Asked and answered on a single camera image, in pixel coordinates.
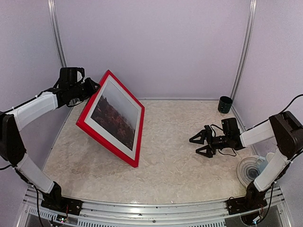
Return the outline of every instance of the framed picture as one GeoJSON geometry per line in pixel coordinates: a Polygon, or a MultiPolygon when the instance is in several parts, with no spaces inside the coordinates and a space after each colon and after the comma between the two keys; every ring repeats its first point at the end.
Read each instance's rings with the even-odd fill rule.
{"type": "Polygon", "coordinates": [[[137,167],[144,106],[109,70],[99,84],[101,88],[90,98],[76,124],[119,158],[137,167]]]}

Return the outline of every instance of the purple wall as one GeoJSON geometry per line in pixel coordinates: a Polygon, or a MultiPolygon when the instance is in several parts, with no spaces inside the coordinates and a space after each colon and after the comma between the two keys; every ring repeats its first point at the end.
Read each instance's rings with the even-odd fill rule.
{"type": "Polygon", "coordinates": [[[139,98],[219,98],[232,91],[250,1],[64,0],[68,65],[110,69],[139,98]]]}
{"type": "MultiPolygon", "coordinates": [[[[0,110],[16,106],[58,79],[47,0],[3,0],[0,7],[0,110]]],[[[67,108],[46,114],[22,131],[28,154],[42,167],[67,108]]],[[[0,167],[8,163],[0,158],[0,167]]],[[[10,168],[0,172],[0,227],[13,226],[27,185],[10,168]]]]}
{"type": "MultiPolygon", "coordinates": [[[[247,127],[276,114],[303,93],[303,1],[258,1],[248,58],[235,108],[247,127]]],[[[303,122],[303,98],[289,110],[303,122]]],[[[274,140],[257,146],[265,155],[274,140]]],[[[281,179],[294,226],[302,226],[303,156],[281,179]]]]}

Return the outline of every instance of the table surface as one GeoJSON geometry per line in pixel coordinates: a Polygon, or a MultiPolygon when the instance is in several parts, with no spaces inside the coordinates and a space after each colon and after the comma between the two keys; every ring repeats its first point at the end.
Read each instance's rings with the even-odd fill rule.
{"type": "MultiPolygon", "coordinates": [[[[237,157],[195,153],[188,139],[206,124],[221,126],[232,113],[217,111],[216,101],[141,101],[145,106],[139,167],[133,168],[93,140],[75,123],[84,108],[73,108],[44,167],[62,194],[121,203],[184,203],[245,194],[236,166],[253,155],[237,157]]],[[[227,148],[224,153],[232,153],[227,148]]]]}

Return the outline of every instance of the robotic arm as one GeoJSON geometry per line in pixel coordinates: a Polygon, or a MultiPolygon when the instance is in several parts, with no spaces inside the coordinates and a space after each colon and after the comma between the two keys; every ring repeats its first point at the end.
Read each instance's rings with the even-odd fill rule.
{"type": "Polygon", "coordinates": [[[61,187],[49,179],[26,153],[20,131],[43,114],[64,105],[82,102],[98,91],[100,85],[90,78],[84,80],[83,68],[61,68],[54,87],[6,112],[0,112],[0,155],[15,168],[25,182],[42,194],[42,206],[56,211],[79,214],[82,202],[61,196],[61,187]]]}
{"type": "Polygon", "coordinates": [[[291,114],[286,111],[269,117],[266,122],[240,134],[235,118],[222,120],[224,136],[214,136],[209,125],[205,126],[197,135],[190,138],[192,143],[208,145],[196,150],[196,153],[206,157],[213,157],[217,149],[233,148],[240,150],[252,146],[258,142],[275,137],[277,142],[276,153],[263,172],[252,181],[247,189],[246,196],[229,199],[227,206],[229,214],[255,210],[260,206],[267,206],[265,194],[273,183],[281,178],[292,160],[303,149],[303,126],[291,114]]]}

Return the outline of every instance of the black mug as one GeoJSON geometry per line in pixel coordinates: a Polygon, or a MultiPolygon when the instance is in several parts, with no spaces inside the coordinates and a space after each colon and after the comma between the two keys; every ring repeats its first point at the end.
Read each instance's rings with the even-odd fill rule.
{"type": "Polygon", "coordinates": [[[218,111],[220,113],[226,114],[231,110],[232,99],[227,96],[220,97],[218,111]]]}

